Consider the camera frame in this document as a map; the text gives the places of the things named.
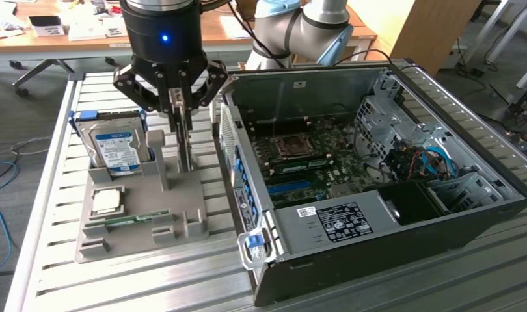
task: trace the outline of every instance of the metal table surface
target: metal table surface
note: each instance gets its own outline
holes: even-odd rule
[[[405,72],[527,183],[527,159],[515,147],[420,70]],[[407,105],[423,121],[432,118],[417,103]],[[112,73],[68,83],[5,311],[527,311],[527,210],[460,250],[255,308],[212,144],[209,116],[217,111],[208,109],[193,118],[192,146],[209,239],[75,263],[88,157],[67,125],[68,111],[133,107],[112,86]],[[165,123],[149,114],[151,129],[168,131]],[[172,154],[173,136],[167,138]]]

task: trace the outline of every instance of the desk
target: desk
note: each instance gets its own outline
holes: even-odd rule
[[[461,126],[472,129],[469,133],[486,148],[495,152],[504,146],[514,151],[516,156],[502,161],[527,182],[527,158],[510,142],[487,131],[494,130],[428,75],[415,68],[404,72],[428,96],[437,99],[439,110],[449,112]],[[195,115],[192,153],[199,155],[203,167],[209,238],[76,264],[77,220],[89,158],[68,125],[68,111],[101,107],[108,111],[136,107],[116,91],[112,73],[92,73],[68,83],[5,312],[527,311],[527,210],[461,249],[256,309],[240,263],[215,145],[208,144],[212,114],[205,108]],[[420,105],[408,109],[420,119],[427,118],[428,112]],[[148,115],[147,122],[149,129],[168,132],[168,121],[156,113]],[[175,141],[168,138],[164,153],[175,153]]]
[[[37,0],[35,3],[19,3],[16,16],[27,21],[28,16],[55,15],[60,11],[56,0]],[[351,9],[349,14],[349,22],[355,26],[355,30],[348,46],[355,47],[357,52],[369,48],[376,34],[365,27]],[[221,15],[223,13],[215,11],[203,14],[201,28],[205,51],[249,51],[252,49],[252,39],[227,37],[220,24]],[[0,39],[0,60],[72,59],[120,55],[132,55],[127,36],[69,41],[68,36],[36,37],[33,31],[27,29],[24,35]]]

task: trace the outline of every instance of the power supply label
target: power supply label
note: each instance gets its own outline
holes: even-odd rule
[[[320,209],[317,210],[317,215],[332,242],[341,242],[373,233],[356,203],[345,203],[344,205]]]

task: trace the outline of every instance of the box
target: box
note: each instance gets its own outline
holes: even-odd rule
[[[63,36],[64,28],[61,19],[57,16],[29,16],[31,28],[37,37]]]

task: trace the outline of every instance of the chair leg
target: chair leg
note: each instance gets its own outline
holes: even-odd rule
[[[72,69],[72,67],[64,62],[64,60],[61,60],[61,59],[56,59],[55,60],[55,62],[56,62],[56,64],[61,67],[61,68],[64,68],[64,70],[68,72],[68,73],[73,73],[75,71],[73,71],[73,69]]]
[[[20,77],[20,79],[12,84],[16,89],[20,88],[20,86],[35,76],[37,76],[39,73],[41,73],[51,65],[55,64],[55,60],[43,60],[41,63],[37,64],[36,67],[28,71],[24,76]]]

